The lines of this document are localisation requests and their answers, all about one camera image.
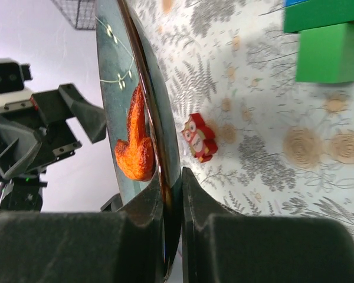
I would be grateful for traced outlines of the fried chicken wing toy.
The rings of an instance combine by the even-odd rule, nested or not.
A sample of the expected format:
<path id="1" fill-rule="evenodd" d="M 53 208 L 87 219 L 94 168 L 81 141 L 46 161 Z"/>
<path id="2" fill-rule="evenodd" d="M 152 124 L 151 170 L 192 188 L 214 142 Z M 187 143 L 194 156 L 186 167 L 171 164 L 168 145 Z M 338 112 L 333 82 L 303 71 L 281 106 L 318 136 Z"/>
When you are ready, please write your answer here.
<path id="1" fill-rule="evenodd" d="M 153 143 L 146 132 L 145 101 L 142 86 L 132 95 L 127 114 L 127 140 L 119 139 L 114 147 L 118 167 L 124 175 L 135 181 L 150 181 L 154 174 Z"/>

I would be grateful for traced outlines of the green blue toy block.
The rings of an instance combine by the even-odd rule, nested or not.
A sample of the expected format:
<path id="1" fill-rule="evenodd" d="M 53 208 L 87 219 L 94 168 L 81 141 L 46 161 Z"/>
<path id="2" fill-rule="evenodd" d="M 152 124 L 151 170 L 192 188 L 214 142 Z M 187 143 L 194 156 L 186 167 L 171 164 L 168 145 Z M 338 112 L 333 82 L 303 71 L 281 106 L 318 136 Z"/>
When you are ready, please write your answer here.
<path id="1" fill-rule="evenodd" d="M 284 32 L 299 35 L 297 82 L 354 82 L 354 0 L 286 1 Z"/>

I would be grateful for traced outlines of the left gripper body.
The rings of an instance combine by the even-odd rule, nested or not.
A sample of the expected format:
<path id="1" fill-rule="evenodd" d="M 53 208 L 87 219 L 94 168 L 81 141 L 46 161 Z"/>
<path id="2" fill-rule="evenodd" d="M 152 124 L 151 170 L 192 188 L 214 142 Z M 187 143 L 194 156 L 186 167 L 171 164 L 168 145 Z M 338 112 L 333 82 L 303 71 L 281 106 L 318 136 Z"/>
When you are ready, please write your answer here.
<path id="1" fill-rule="evenodd" d="M 41 174 L 81 148 L 66 121 L 81 118 L 82 102 L 75 88 L 58 88 L 0 106 L 0 212 L 41 210 Z"/>

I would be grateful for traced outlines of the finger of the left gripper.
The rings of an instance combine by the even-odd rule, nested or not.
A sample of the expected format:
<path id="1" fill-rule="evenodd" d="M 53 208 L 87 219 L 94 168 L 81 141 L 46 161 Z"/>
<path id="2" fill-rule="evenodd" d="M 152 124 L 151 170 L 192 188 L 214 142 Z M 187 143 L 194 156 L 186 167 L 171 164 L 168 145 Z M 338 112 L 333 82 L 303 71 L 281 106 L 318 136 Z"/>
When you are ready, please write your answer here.
<path id="1" fill-rule="evenodd" d="M 0 114 L 0 177 L 41 171 L 41 135 L 34 106 Z"/>
<path id="2" fill-rule="evenodd" d="M 101 107 L 89 103 L 74 84 L 62 84 L 58 92 L 94 144 L 106 138 L 106 116 Z"/>

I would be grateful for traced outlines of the blue ceramic plate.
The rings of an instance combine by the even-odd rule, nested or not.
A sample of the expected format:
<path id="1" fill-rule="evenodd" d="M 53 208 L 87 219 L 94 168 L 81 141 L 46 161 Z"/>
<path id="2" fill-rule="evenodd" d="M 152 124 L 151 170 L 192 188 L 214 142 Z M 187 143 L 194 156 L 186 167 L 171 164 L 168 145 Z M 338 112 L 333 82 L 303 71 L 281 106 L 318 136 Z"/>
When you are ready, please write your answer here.
<path id="1" fill-rule="evenodd" d="M 182 172 L 162 72 L 126 1 L 96 3 L 101 94 L 126 226 L 117 282 L 165 282 L 179 245 Z"/>

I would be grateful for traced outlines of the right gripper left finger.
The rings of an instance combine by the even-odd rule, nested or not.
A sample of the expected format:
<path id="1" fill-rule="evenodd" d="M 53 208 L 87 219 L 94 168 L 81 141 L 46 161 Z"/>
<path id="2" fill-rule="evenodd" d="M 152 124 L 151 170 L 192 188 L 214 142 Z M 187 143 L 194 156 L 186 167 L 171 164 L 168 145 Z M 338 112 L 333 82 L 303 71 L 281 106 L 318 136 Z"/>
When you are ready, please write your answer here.
<path id="1" fill-rule="evenodd" d="M 0 282 L 162 282 L 156 179 L 117 212 L 0 215 Z"/>

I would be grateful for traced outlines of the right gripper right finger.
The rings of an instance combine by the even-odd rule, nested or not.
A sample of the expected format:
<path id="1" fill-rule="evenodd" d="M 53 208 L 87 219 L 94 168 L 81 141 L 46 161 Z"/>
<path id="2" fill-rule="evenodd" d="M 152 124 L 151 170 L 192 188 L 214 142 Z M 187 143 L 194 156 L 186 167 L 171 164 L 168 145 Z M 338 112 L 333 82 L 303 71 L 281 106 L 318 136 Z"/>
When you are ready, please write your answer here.
<path id="1" fill-rule="evenodd" d="M 354 282 L 354 241 L 323 218 L 243 216 L 182 170 L 184 282 Z"/>

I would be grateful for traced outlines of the red owl toy block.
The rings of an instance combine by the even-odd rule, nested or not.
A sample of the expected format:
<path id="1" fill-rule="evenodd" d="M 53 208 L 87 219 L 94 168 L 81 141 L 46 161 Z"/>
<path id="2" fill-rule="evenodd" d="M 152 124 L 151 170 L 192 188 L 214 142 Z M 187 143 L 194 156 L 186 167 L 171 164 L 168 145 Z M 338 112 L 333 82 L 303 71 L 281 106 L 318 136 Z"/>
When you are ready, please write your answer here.
<path id="1" fill-rule="evenodd" d="M 201 163 L 210 161 L 218 150 L 214 131 L 206 125 L 199 113 L 189 115 L 181 133 L 193 157 Z"/>

